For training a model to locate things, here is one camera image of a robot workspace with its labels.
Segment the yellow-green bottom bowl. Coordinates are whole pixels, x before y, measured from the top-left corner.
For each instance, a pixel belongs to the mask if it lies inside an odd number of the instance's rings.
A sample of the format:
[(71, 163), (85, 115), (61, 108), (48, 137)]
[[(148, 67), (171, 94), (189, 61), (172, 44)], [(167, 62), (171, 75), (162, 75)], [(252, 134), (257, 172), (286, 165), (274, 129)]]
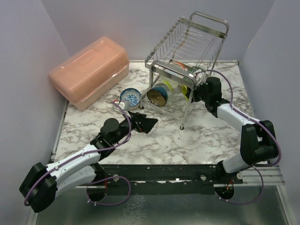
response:
[(181, 92), (187, 101), (189, 100), (190, 91), (191, 89), (186, 85), (181, 86)]

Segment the white orange bowl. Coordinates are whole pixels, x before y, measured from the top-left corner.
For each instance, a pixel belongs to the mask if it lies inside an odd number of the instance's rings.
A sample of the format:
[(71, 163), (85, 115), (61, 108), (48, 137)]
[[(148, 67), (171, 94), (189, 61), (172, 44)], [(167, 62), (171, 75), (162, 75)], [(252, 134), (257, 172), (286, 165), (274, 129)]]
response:
[(184, 66), (184, 64), (181, 63), (181, 62), (173, 61), (173, 62), (172, 62), (172, 65), (175, 65), (175, 66), (180, 67), (180, 68), (182, 68), (183, 70), (185, 70), (185, 66)]

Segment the stainless steel dish rack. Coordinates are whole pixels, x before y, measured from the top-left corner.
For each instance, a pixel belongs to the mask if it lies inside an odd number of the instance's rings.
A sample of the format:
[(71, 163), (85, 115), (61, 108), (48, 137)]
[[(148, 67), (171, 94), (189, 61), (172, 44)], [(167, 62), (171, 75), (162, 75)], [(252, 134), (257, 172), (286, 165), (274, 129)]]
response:
[[(150, 72), (149, 86), (142, 93), (140, 107), (151, 106), (177, 119), (180, 129), (184, 129), (194, 107), (193, 93), (211, 76), (209, 70), (215, 67), (229, 28), (228, 21), (199, 11), (178, 19), (145, 59), (145, 67)], [(183, 63), (185, 70), (172, 65), (173, 61)], [(205, 71), (190, 74), (188, 69), (193, 66), (203, 67)], [(169, 91), (166, 105), (160, 107), (151, 103), (146, 94), (151, 88), (163, 84), (162, 81), (176, 82), (178, 87)], [(182, 85), (191, 89), (188, 101), (181, 92)]]

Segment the dark teal beige bowl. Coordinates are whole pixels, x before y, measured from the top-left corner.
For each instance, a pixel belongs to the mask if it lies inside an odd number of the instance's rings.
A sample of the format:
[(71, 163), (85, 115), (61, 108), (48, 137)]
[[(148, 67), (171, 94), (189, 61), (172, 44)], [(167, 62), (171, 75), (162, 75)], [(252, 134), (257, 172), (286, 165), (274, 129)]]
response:
[(149, 91), (147, 91), (146, 95), (151, 103), (160, 107), (165, 106), (168, 100), (166, 89), (159, 86), (151, 88)]

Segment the white grey bottom bowl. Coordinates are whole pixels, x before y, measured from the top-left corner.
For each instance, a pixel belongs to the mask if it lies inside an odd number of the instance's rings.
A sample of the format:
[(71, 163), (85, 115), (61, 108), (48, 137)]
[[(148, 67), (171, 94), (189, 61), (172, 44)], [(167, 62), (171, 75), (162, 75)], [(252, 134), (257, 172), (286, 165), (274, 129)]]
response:
[(178, 84), (176, 82), (170, 81), (169, 83), (173, 89), (176, 89), (178, 87)]

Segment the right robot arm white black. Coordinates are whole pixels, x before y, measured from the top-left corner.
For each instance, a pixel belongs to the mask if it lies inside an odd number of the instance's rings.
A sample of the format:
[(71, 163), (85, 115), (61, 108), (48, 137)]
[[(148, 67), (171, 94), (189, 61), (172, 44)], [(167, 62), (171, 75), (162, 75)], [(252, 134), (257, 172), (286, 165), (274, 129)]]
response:
[(247, 169), (260, 162), (281, 159), (281, 149), (276, 140), (275, 130), (269, 120), (258, 120), (233, 106), (230, 100), (222, 97), (222, 84), (219, 78), (209, 77), (193, 93), (194, 101), (203, 101), (206, 109), (216, 118), (224, 120), (240, 133), (240, 152), (217, 164), (216, 180), (228, 182), (237, 171)]

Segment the blue white patterned bowl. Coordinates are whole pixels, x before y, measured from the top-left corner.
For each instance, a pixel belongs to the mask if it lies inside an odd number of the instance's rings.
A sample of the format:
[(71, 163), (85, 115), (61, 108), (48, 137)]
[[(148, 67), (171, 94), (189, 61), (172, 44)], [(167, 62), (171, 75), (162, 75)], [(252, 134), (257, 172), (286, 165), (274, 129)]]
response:
[(130, 103), (129, 110), (136, 110), (141, 102), (141, 93), (135, 88), (127, 88), (121, 92), (120, 100)]

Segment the lime green white bowl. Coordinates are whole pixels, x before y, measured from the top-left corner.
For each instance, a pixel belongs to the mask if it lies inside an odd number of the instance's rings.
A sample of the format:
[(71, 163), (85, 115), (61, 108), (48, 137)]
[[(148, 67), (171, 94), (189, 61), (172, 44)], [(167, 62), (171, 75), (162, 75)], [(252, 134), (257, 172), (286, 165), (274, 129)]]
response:
[(170, 92), (173, 92), (173, 87), (172, 85), (168, 82), (168, 81), (162, 81), (163, 84), (165, 84), (168, 89), (170, 90)]

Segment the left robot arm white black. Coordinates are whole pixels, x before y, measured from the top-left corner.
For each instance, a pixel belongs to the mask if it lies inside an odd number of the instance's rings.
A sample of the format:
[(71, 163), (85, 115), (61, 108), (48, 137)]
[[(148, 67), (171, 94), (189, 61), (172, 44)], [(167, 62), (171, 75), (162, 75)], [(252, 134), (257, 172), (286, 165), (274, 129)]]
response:
[(81, 184), (100, 184), (105, 179), (105, 172), (99, 161), (128, 141), (131, 131), (147, 134), (158, 123), (158, 119), (138, 112), (127, 112), (124, 118), (122, 122), (107, 119), (98, 135), (75, 154), (47, 165), (34, 164), (19, 187), (25, 206), (38, 213), (66, 190)]

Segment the mint green brown-rimmed bowl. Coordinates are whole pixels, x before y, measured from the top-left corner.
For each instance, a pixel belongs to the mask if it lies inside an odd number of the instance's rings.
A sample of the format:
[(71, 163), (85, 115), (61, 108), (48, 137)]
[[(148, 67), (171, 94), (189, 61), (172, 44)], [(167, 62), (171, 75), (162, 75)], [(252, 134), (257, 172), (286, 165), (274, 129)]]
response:
[(205, 68), (193, 66), (193, 67), (190, 67), (187, 71), (188, 71), (190, 74), (197, 74), (197, 73), (204, 72), (204, 71), (205, 71)]

